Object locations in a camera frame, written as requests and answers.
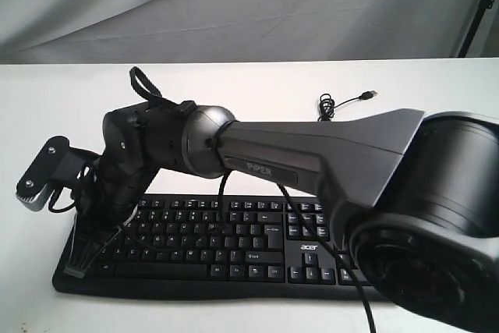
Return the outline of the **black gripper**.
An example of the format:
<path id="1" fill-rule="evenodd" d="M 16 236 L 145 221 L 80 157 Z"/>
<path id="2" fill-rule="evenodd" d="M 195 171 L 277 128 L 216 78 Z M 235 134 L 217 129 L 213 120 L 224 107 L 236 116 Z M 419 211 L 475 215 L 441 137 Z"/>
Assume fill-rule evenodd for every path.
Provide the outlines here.
<path id="1" fill-rule="evenodd" d="M 140 168 L 131 175 L 113 165 L 106 175 L 98 162 L 85 163 L 73 189 L 76 216 L 64 273 L 84 278 L 101 252 L 130 222 L 137 204 L 159 168 Z"/>

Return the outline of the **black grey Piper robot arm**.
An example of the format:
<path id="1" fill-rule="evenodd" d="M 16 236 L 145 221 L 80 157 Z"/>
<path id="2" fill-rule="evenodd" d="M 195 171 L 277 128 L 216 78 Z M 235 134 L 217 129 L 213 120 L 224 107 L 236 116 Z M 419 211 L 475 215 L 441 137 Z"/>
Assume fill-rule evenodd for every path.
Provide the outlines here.
<path id="1" fill-rule="evenodd" d="M 315 196 L 333 244 L 396 305 L 498 329 L 498 121 L 397 109 L 346 122 L 240 122 L 226 108 L 141 103 L 103 120 L 73 188 L 90 230 L 131 218 L 160 169 L 237 171 Z"/>

